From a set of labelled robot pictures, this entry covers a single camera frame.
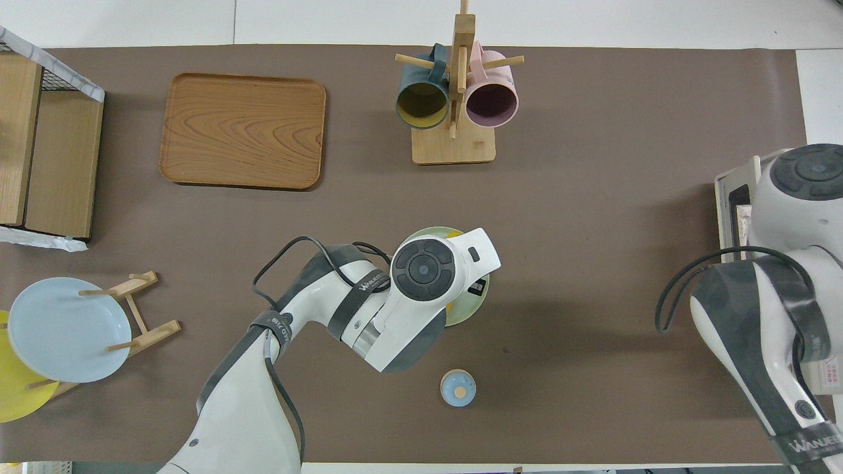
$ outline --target mug rack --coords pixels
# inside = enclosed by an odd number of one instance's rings
[[[460,0],[459,13],[454,18],[450,61],[445,68],[450,73],[448,119],[434,128],[411,130],[413,163],[488,163],[495,158],[495,129],[476,125],[465,113],[465,81],[469,54],[475,41],[475,20],[475,15],[468,13],[468,0]],[[395,60],[433,68],[433,62],[403,54],[396,54]],[[484,62],[483,68],[514,66],[523,62],[523,56],[505,57]]]

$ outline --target blue mug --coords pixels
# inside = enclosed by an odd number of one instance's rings
[[[445,46],[437,43],[428,55],[416,56],[433,62],[433,69],[405,64],[395,111],[413,128],[433,128],[448,116],[448,77],[445,74]]]

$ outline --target small blue container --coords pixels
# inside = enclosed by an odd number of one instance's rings
[[[439,384],[439,390],[442,393],[442,398],[451,407],[465,407],[477,395],[477,385],[471,374],[462,370],[449,370],[443,377]]]

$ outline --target black cable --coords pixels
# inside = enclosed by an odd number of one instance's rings
[[[811,293],[813,293],[813,280],[811,280],[811,277],[808,275],[808,272],[805,270],[805,268],[802,265],[800,265],[798,261],[793,260],[792,257],[790,257],[790,256],[788,256],[788,255],[786,255],[786,254],[784,254],[784,253],[782,253],[778,250],[773,250],[773,249],[770,249],[770,248],[767,248],[767,247],[759,247],[757,245],[736,245],[734,247],[728,247],[726,249],[720,249],[716,252],[712,252],[710,254],[706,254],[704,256],[701,256],[700,258],[698,258],[698,259],[694,260],[693,262],[689,263],[688,265],[686,265],[682,270],[679,270],[679,272],[677,272],[676,275],[674,275],[674,277],[670,279],[667,286],[664,287],[664,291],[662,291],[662,295],[658,299],[658,304],[656,304],[656,331],[658,331],[661,334],[666,334],[670,330],[670,326],[673,324],[673,316],[671,316],[668,319],[668,323],[663,326],[662,325],[662,308],[664,307],[664,302],[668,298],[668,295],[670,294],[670,292],[676,286],[676,283],[686,273],[690,272],[691,270],[694,269],[694,267],[696,267],[697,265],[700,265],[704,261],[712,259],[716,256],[721,256],[721,255],[730,254],[730,253],[738,253],[738,252],[743,252],[743,251],[764,253],[764,254],[767,254],[767,255],[774,256],[774,257],[776,257],[780,260],[783,260],[785,263],[790,265],[793,268],[793,270],[795,270],[797,273],[799,273],[799,276],[802,277],[802,280],[804,281],[805,286],[808,287],[808,290],[810,290]],[[685,282],[685,284],[682,285],[682,289],[681,289],[682,291],[685,291],[685,287],[687,287],[687,283],[688,282]],[[680,291],[679,295],[677,295],[676,300],[674,302],[678,301],[681,296],[682,296],[682,293]]]
[[[380,256],[386,262],[387,267],[392,264],[392,259],[389,258],[389,256],[386,255],[383,250],[380,250],[378,247],[369,244],[368,242],[352,242],[352,245],[357,247],[361,252],[365,254]],[[389,289],[390,284],[391,282],[389,278],[386,278],[381,282],[380,285],[378,285],[376,289],[374,289],[374,291],[372,291],[372,293],[381,293],[383,291],[386,291]]]
[[[302,240],[308,240],[310,242],[313,242],[314,245],[319,247],[319,250],[322,251],[322,255],[325,256],[325,259],[328,261],[328,264],[330,265],[330,267],[336,272],[337,275],[340,276],[340,278],[342,278],[342,281],[346,282],[346,284],[350,287],[354,286],[354,282],[349,277],[347,277],[346,274],[342,272],[342,270],[340,270],[340,268],[334,263],[333,260],[331,260],[330,255],[328,254],[328,250],[322,245],[321,242],[319,242],[318,240],[316,240],[312,237],[308,237],[307,235],[302,235],[300,237],[296,237],[295,239],[287,242],[287,244],[284,245],[284,247],[281,248],[281,250],[278,251],[278,253],[274,257],[272,257],[272,260],[269,260],[266,263],[266,265],[264,265],[264,267],[261,268],[261,270],[258,272],[258,274],[255,275],[255,279],[252,280],[252,291],[255,292],[255,294],[257,294],[258,296],[265,299],[269,303],[269,305],[275,311],[277,311],[279,313],[281,312],[281,308],[278,307],[278,303],[274,299],[272,299],[271,296],[269,296],[268,294],[266,294],[266,293],[264,293],[264,292],[262,292],[258,289],[258,287],[257,287],[258,281],[260,280],[261,277],[263,277],[264,273],[266,273],[270,268],[272,268],[273,265],[275,265],[275,263],[278,261],[278,259],[280,259],[285,253],[287,253],[287,250],[289,250],[290,247],[292,247],[293,245],[296,245],[298,242],[301,242]]]
[[[298,460],[304,463],[304,423],[302,423],[302,418],[298,415],[296,406],[293,405],[293,399],[290,398],[290,395],[286,390],[284,390],[284,385],[281,384],[281,380],[278,379],[278,373],[275,371],[275,367],[272,366],[272,360],[268,357],[264,358],[264,363],[266,363],[266,372],[268,372],[270,378],[272,378],[272,383],[275,384],[275,388],[277,388],[278,392],[281,393],[281,397],[287,403],[290,413],[292,413],[293,418],[296,419],[296,424],[298,425],[298,439],[301,441],[301,444],[298,447]]]
[[[670,312],[668,313],[668,320],[664,322],[664,327],[663,327],[664,332],[662,332],[662,334],[667,332],[670,329],[670,327],[673,325],[674,317],[676,316],[676,310],[679,308],[679,302],[682,299],[682,293],[684,293],[685,289],[688,288],[688,285],[690,284],[691,280],[693,280],[694,277],[696,277],[700,273],[703,273],[703,272],[705,272],[706,270],[709,270],[709,269],[711,269],[711,267],[697,268],[679,286],[679,292],[676,294],[676,297],[674,298],[674,302],[670,305]]]

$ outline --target yellow plate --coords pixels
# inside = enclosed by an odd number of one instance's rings
[[[462,232],[451,227],[428,227],[427,229],[419,230],[410,237],[407,237],[405,241],[415,239],[416,237],[425,234],[442,237],[443,239],[450,239],[451,237],[456,237],[457,235],[462,234]],[[447,314],[445,316],[445,327],[453,326],[469,319],[480,308],[480,305],[483,304],[483,300],[486,299],[486,295],[489,293],[489,275],[484,276],[482,279],[486,280],[486,286],[484,287],[483,294],[481,296],[466,292],[458,296],[457,299],[445,307]]]
[[[8,323],[8,312],[0,311],[0,323]],[[25,417],[41,408],[58,388],[58,382],[26,390],[26,386],[44,379],[20,361],[0,329],[0,423]]]

